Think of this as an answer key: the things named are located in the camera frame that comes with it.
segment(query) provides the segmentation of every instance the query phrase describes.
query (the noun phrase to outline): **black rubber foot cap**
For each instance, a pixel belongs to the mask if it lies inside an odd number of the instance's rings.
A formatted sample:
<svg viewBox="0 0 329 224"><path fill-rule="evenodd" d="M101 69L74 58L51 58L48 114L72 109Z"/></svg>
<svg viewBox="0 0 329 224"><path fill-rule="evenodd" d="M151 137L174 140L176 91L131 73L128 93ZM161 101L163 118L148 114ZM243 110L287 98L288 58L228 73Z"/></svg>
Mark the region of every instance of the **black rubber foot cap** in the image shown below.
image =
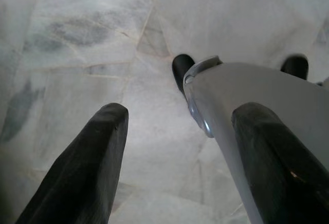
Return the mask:
<svg viewBox="0 0 329 224"><path fill-rule="evenodd" d="M308 74L308 62L306 56L302 54L289 56L282 65L281 71L306 80Z"/></svg>
<svg viewBox="0 0 329 224"><path fill-rule="evenodd" d="M187 54L176 56L172 63L172 70L176 80L176 84L180 92L185 96L183 89L183 79L185 73L195 64L194 60Z"/></svg>

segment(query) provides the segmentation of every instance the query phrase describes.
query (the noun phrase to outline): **marble floor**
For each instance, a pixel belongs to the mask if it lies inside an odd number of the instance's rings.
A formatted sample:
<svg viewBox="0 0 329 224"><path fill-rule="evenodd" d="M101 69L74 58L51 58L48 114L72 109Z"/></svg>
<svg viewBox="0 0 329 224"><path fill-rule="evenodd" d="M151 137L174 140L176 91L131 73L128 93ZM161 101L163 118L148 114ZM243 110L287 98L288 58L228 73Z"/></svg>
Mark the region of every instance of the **marble floor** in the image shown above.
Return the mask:
<svg viewBox="0 0 329 224"><path fill-rule="evenodd" d="M171 61L182 52L196 61L217 54L279 69L299 52L309 58L309 81L323 81L327 1L36 0L1 110L2 223L15 222L57 156L111 102L130 119L110 223L249 223Z"/></svg>

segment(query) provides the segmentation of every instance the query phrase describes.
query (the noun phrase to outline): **black rubber leg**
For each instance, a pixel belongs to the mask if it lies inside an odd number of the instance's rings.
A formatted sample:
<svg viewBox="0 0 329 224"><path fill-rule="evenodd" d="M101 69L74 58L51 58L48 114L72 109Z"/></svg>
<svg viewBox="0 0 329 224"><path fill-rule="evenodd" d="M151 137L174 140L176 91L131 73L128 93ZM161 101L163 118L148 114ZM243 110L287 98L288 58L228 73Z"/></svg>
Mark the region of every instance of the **black rubber leg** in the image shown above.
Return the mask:
<svg viewBox="0 0 329 224"><path fill-rule="evenodd" d="M172 63L173 74L180 92L185 96L183 89L183 80L185 73L195 64L194 60L187 54L176 56Z"/></svg>
<svg viewBox="0 0 329 224"><path fill-rule="evenodd" d="M302 54L289 56L282 65L281 71L306 80L308 74L308 62L306 56Z"/></svg>

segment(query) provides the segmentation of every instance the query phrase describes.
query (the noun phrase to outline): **black rubber tip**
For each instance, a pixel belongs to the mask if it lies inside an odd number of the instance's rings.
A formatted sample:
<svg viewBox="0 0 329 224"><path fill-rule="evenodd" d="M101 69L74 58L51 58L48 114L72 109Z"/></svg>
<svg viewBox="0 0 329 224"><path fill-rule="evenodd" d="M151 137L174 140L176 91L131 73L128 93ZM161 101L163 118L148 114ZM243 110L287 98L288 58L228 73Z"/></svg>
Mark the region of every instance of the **black rubber tip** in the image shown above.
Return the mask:
<svg viewBox="0 0 329 224"><path fill-rule="evenodd" d="M176 56L172 63L172 70L176 84L180 92L185 96L183 89L183 80L185 73L195 64L194 60L187 54Z"/></svg>
<svg viewBox="0 0 329 224"><path fill-rule="evenodd" d="M281 71L306 80L308 75L308 62L306 56L302 54L289 56L282 65Z"/></svg>

